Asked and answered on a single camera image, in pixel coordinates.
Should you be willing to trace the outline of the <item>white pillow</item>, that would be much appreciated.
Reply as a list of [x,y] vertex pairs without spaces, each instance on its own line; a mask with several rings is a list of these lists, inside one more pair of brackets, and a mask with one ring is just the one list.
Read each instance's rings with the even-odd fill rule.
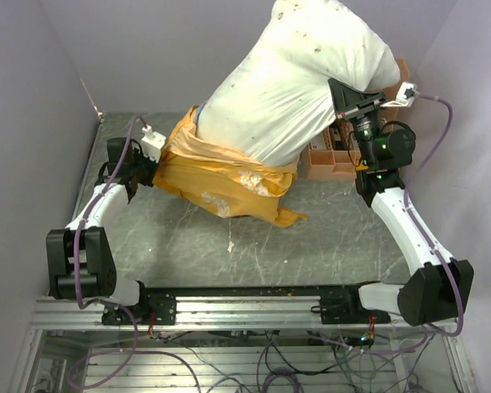
[[287,165],[335,121],[330,79],[377,91],[400,71],[390,47],[342,2],[277,1],[257,43],[199,110],[196,135]]

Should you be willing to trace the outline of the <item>orange Mickey Mouse pillowcase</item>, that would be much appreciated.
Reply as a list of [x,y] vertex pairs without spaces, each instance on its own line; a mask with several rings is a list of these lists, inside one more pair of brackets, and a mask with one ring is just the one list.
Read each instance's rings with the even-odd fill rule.
[[233,148],[197,136],[192,106],[161,150],[153,185],[221,218],[250,216],[287,228],[308,216],[280,206],[298,178],[298,160],[269,166]]

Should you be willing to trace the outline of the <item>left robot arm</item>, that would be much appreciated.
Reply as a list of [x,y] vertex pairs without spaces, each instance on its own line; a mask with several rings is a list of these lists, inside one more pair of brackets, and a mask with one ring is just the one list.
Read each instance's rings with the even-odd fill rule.
[[98,171],[90,200],[65,228],[46,236],[49,296],[82,305],[95,300],[122,305],[121,314],[132,325],[149,319],[151,306],[140,297],[140,282],[116,271],[107,228],[140,185],[152,185],[164,144],[160,133],[140,141],[107,141],[107,161]]

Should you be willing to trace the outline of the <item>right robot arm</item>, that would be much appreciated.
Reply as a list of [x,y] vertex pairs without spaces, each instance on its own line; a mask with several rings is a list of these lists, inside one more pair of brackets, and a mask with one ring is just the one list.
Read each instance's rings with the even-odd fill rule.
[[401,179],[400,170],[412,163],[416,134],[401,121],[381,123],[382,110],[410,107],[417,98],[442,102],[449,115],[453,114],[451,105],[419,93],[409,82],[400,85],[391,101],[383,92],[358,91],[336,79],[329,79],[328,85],[336,118],[352,124],[361,153],[357,192],[392,234],[410,273],[403,285],[361,285],[358,296],[345,302],[345,317],[352,323],[364,323],[375,309],[398,315],[413,327],[431,328],[454,319],[456,327],[450,334],[459,335],[474,269],[468,260],[456,259],[436,238],[413,205],[409,184]]

